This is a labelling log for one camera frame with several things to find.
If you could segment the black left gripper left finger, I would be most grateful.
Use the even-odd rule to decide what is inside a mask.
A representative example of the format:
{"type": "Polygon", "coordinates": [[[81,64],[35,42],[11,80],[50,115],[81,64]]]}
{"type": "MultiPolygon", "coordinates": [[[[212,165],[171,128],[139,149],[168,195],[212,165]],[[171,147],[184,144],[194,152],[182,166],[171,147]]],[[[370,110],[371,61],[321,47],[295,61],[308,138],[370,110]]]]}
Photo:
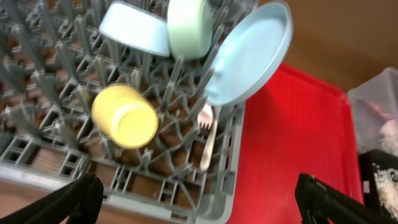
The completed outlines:
{"type": "Polygon", "coordinates": [[[95,174],[79,179],[40,200],[1,218],[1,224],[88,223],[94,224],[103,203],[104,186],[95,174]]]}

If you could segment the white rice pile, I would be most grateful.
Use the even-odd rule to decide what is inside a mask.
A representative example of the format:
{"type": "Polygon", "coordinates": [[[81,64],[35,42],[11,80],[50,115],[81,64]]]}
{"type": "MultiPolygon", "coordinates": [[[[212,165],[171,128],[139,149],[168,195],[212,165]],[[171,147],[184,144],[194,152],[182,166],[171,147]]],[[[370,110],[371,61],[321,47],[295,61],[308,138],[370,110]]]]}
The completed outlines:
{"type": "Polygon", "coordinates": [[[390,216],[397,220],[397,170],[381,169],[376,163],[373,163],[373,167],[376,169],[374,179],[379,201],[390,216]]]}

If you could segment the yellow plastic cup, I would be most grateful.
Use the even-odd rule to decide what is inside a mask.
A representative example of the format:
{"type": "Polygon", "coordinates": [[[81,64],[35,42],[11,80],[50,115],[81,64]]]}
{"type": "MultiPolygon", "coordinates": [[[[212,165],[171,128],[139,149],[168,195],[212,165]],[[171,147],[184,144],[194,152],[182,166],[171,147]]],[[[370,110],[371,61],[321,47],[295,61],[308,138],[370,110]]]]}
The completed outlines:
{"type": "Polygon", "coordinates": [[[107,86],[94,98],[91,117],[96,127],[118,146],[136,149],[155,136],[159,119],[143,95],[125,83],[107,86]]]}

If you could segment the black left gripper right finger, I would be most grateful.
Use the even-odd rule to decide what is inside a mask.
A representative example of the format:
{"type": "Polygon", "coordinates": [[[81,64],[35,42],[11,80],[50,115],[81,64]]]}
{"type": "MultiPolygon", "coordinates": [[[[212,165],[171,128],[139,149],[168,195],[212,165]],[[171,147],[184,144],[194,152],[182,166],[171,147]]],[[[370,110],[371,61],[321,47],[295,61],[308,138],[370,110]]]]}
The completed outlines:
{"type": "Polygon", "coordinates": [[[395,223],[307,173],[298,175],[295,199],[303,224],[395,223]]]}

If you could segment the white plastic fork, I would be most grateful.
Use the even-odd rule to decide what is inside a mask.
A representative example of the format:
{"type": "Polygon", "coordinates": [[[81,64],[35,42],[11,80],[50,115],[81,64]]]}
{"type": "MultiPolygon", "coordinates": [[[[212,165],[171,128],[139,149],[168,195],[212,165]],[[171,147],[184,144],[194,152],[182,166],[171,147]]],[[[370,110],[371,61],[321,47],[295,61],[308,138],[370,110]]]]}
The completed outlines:
{"type": "Polygon", "coordinates": [[[197,116],[197,122],[200,128],[210,129],[213,124],[213,109],[209,103],[205,103],[197,116]]]}

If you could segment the light blue small bowl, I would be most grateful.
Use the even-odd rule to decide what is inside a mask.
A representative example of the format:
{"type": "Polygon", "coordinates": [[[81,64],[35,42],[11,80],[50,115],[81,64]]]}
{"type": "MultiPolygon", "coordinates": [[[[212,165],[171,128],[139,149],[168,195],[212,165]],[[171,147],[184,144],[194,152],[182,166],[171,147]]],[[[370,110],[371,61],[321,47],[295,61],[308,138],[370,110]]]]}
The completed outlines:
{"type": "Polygon", "coordinates": [[[166,21],[132,4],[112,2],[99,32],[126,46],[161,57],[170,56],[166,21]]]}

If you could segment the light blue plate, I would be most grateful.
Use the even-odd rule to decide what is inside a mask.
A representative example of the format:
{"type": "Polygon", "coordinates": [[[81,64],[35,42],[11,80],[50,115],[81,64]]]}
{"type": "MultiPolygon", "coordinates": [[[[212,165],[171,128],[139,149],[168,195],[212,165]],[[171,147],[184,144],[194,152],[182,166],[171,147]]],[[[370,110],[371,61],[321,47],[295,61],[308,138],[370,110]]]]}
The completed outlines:
{"type": "Polygon", "coordinates": [[[211,105],[235,105],[259,91],[290,47],[293,19],[286,2],[272,1],[246,16],[225,38],[205,87],[211,105]]]}

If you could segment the white plastic spoon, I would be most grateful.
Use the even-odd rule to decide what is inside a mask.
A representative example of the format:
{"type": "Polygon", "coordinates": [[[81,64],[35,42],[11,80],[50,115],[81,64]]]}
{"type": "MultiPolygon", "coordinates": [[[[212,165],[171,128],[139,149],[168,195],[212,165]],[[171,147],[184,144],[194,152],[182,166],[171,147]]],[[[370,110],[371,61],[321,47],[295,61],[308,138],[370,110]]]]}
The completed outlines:
{"type": "Polygon", "coordinates": [[[222,110],[222,106],[214,107],[214,118],[211,125],[210,133],[208,135],[208,139],[205,144],[205,148],[203,150],[203,155],[200,162],[200,170],[206,171],[210,166],[210,161],[213,153],[213,148],[215,144],[216,132],[218,128],[220,113],[222,110]]]}

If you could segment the green bowl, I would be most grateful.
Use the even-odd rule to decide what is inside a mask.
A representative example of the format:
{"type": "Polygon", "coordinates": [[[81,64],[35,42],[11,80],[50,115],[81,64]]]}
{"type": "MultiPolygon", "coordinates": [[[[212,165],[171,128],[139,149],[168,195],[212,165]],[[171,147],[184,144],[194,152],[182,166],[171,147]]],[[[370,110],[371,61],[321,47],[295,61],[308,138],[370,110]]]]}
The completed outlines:
{"type": "Polygon", "coordinates": [[[185,60],[204,57],[213,37],[213,15],[207,0],[170,0],[167,28],[172,55],[185,60]]]}

